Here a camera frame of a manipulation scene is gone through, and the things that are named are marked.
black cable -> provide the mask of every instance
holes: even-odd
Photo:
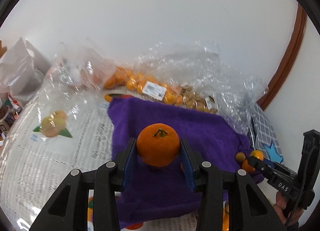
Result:
[[[304,185],[305,185],[305,183],[306,183],[306,178],[307,178],[307,168],[308,168],[308,164],[309,164],[310,157],[311,157],[312,152],[313,152],[314,149],[316,149],[316,146],[314,146],[314,147],[311,149],[311,151],[310,151],[310,153],[309,153],[309,155],[308,155],[308,158],[307,158],[307,161],[306,161],[306,165],[305,165],[305,167],[304,167],[301,190],[300,190],[300,193],[299,193],[299,195],[298,195],[297,202],[296,202],[296,204],[294,205],[293,210],[291,211],[290,217],[287,219],[287,221],[286,221],[285,224],[284,224],[285,228],[288,227],[288,225],[289,225],[289,223],[290,223],[290,221],[291,221],[291,219],[292,219],[292,217],[293,217],[293,215],[294,215],[294,213],[295,213],[295,211],[296,211],[296,209],[297,209],[297,207],[298,207],[299,201],[300,201],[300,199],[301,199],[301,197],[302,197],[302,194],[303,194],[303,191],[304,191]]]

green leaf illustration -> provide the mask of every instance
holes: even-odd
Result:
[[[63,136],[65,136],[65,137],[69,137],[69,138],[72,138],[72,135],[70,134],[70,132],[68,131],[68,129],[62,129],[59,133],[58,133],[58,135],[63,135]]]
[[[89,199],[88,208],[93,209],[93,199]]]
[[[41,132],[41,126],[37,126],[37,127],[33,130],[33,132]]]

orange stem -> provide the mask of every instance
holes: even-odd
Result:
[[[165,130],[159,128],[158,131],[153,134],[153,136],[156,137],[159,132],[161,132],[160,137],[165,137],[166,135],[168,135],[168,133]]]

blue star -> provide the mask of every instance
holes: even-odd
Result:
[[[283,156],[278,154],[278,152],[276,151],[276,148],[275,148],[275,144],[273,142],[271,142],[270,147],[267,146],[266,144],[263,144],[263,147],[266,149],[266,151],[269,155],[270,161],[282,163]]]

orange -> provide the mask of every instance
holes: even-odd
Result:
[[[168,88],[168,87],[169,87],[169,85],[168,85],[167,83],[161,83],[161,86],[162,86],[162,87],[165,87],[165,88]]]
[[[92,222],[93,209],[88,208],[88,221]]]
[[[176,131],[165,124],[153,124],[144,128],[137,138],[137,152],[149,165],[164,167],[179,154],[180,140]]]
[[[50,117],[58,117],[58,118],[62,118],[64,120],[67,119],[67,114],[63,111],[63,110],[56,110],[55,112],[52,112],[50,114]]]
[[[226,213],[222,221],[222,231],[229,231],[229,214]]]
[[[45,117],[41,121],[41,131],[46,137],[55,137],[62,129],[67,127],[67,123],[63,118],[53,117],[53,114]]]
[[[107,102],[111,102],[112,97],[110,97],[108,94],[104,96],[104,100]]]
[[[136,230],[136,229],[139,229],[140,227],[142,227],[142,225],[143,225],[143,222],[142,223],[138,223],[138,224],[130,225],[130,226],[126,227],[126,229]]]
[[[244,162],[241,165],[241,169],[244,169],[249,174],[253,173],[256,170],[255,168],[249,165],[248,159],[244,160]]]
[[[155,77],[153,77],[152,75],[146,76],[146,77],[145,77],[145,80],[146,80],[146,81],[151,81],[151,82],[159,85],[159,81],[158,81]]]
[[[123,67],[120,67],[120,66],[117,66],[117,68],[118,68],[120,71],[122,71],[127,78],[130,78],[130,77],[132,76],[132,74],[133,74],[130,69],[123,68]]]
[[[136,90],[137,90],[137,92],[138,92],[139,94],[143,94],[143,93],[142,93],[142,90],[143,90],[145,84],[146,84],[146,81],[145,81],[145,80],[142,80],[142,81],[140,81],[140,82],[137,84]]]
[[[144,79],[144,75],[140,72],[138,72],[137,74],[131,75],[130,78],[136,80],[136,81],[140,81],[142,79]]]
[[[241,164],[241,163],[243,163],[244,160],[245,160],[245,154],[242,153],[242,152],[239,152],[239,153],[236,154],[235,159],[236,159],[236,161],[237,161],[238,163]]]
[[[125,86],[128,90],[134,90],[136,86],[136,81],[134,79],[129,79]]]
[[[163,102],[169,105],[173,105],[176,102],[176,94],[172,90],[167,89],[164,94]]]
[[[116,78],[117,85],[119,85],[119,86],[125,85],[125,81],[127,80],[127,76],[125,75],[125,73],[123,73],[121,70],[116,68],[116,72],[114,73],[114,76]]]
[[[178,95],[177,97],[176,97],[176,102],[175,102],[175,104],[176,105],[181,105],[183,103],[183,97],[181,96],[181,95]]]
[[[104,84],[106,89],[112,89],[116,86],[116,76],[113,74]]]
[[[252,151],[250,156],[254,156],[254,157],[258,158],[259,160],[263,161],[263,153],[259,150]]]

